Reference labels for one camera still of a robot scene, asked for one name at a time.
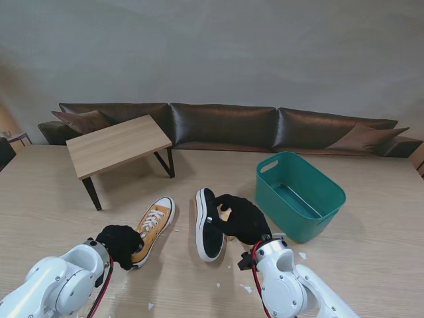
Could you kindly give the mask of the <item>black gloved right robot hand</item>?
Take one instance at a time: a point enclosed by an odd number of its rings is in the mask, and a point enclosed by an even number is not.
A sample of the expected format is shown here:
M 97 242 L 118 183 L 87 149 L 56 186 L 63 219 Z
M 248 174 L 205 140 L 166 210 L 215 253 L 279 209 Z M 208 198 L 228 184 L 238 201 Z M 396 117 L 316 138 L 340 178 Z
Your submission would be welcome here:
M 213 202 L 221 211 L 231 210 L 226 221 L 219 215 L 211 220 L 211 224 L 225 235 L 236 237 L 247 245 L 255 245 L 264 235 L 272 236 L 264 214 L 248 199 L 224 194 Z

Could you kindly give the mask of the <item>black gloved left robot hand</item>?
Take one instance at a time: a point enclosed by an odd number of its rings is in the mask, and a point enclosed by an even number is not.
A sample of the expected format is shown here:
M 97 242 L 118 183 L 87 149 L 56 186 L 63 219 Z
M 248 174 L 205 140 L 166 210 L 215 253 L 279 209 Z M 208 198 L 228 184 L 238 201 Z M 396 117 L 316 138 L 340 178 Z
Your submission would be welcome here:
M 120 267 L 129 271 L 134 267 L 132 255 L 139 252 L 144 242 L 140 233 L 127 225 L 108 225 L 96 237 Z

